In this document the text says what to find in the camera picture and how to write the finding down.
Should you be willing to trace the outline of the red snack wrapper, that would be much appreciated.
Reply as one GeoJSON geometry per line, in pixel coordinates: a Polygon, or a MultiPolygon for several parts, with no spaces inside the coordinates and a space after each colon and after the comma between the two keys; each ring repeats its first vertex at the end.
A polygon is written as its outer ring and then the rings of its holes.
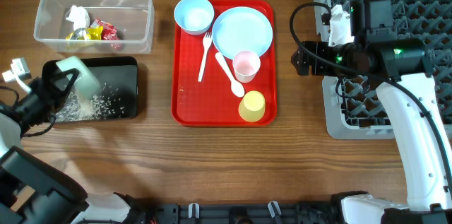
{"type": "Polygon", "coordinates": [[[90,25],[90,27],[92,28],[103,27],[101,34],[102,40],[117,41],[117,43],[112,43],[110,45],[115,50],[120,50],[123,47],[122,44],[119,44],[119,41],[121,40],[118,36],[119,30],[112,24],[100,20],[99,18],[96,18],[90,25]]]}

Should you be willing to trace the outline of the green bowl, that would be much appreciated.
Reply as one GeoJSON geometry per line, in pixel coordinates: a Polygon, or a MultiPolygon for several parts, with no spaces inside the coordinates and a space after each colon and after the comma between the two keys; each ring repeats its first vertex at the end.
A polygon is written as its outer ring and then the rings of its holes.
{"type": "Polygon", "coordinates": [[[100,91],[100,82],[78,57],[72,56],[67,59],[63,59],[58,61],[56,65],[61,72],[65,72],[70,69],[78,70],[79,74],[74,86],[77,92],[86,100],[90,100],[100,91]]]}

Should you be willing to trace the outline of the yellow snack wrapper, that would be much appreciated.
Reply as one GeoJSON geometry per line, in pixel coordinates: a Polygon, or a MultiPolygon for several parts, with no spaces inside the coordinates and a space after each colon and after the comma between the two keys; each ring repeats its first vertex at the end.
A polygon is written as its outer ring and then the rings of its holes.
{"type": "Polygon", "coordinates": [[[66,37],[67,40],[101,40],[103,27],[79,28],[66,37]]]}

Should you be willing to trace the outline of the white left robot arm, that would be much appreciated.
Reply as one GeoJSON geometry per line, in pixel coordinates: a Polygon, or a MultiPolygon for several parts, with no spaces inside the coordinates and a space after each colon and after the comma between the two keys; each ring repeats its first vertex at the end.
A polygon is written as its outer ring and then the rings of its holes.
{"type": "Polygon", "coordinates": [[[89,195],[68,175],[29,154],[21,145],[30,128],[56,121],[79,75],[70,69],[35,78],[28,94],[1,104],[2,223],[151,223],[153,217],[129,195],[89,195]]]}

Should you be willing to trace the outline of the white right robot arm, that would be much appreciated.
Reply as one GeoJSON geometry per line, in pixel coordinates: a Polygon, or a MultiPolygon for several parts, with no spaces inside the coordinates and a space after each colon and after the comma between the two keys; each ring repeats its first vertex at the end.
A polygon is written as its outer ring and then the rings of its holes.
{"type": "Polygon", "coordinates": [[[365,191],[331,197],[332,223],[450,223],[451,145],[436,103],[434,69],[423,41],[401,40],[391,0],[355,0],[327,7],[326,42],[297,41],[291,62],[301,75],[365,76],[390,120],[403,163],[407,201],[365,191]]]}

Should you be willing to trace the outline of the yellow plastic cup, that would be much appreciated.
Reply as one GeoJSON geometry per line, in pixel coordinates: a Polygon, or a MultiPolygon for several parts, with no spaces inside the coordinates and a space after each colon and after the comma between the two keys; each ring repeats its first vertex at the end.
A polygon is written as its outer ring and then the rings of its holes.
{"type": "Polygon", "coordinates": [[[249,91],[239,104],[239,116],[247,122],[257,122],[266,111],[266,99],[257,90],[249,91]]]}

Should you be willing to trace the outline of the white tissue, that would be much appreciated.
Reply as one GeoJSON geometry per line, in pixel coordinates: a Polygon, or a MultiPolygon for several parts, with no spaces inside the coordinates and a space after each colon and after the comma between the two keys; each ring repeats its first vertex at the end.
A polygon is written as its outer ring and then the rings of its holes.
{"type": "Polygon", "coordinates": [[[66,20],[73,23],[73,30],[88,28],[90,25],[89,13],[82,6],[72,5],[66,20]]]}

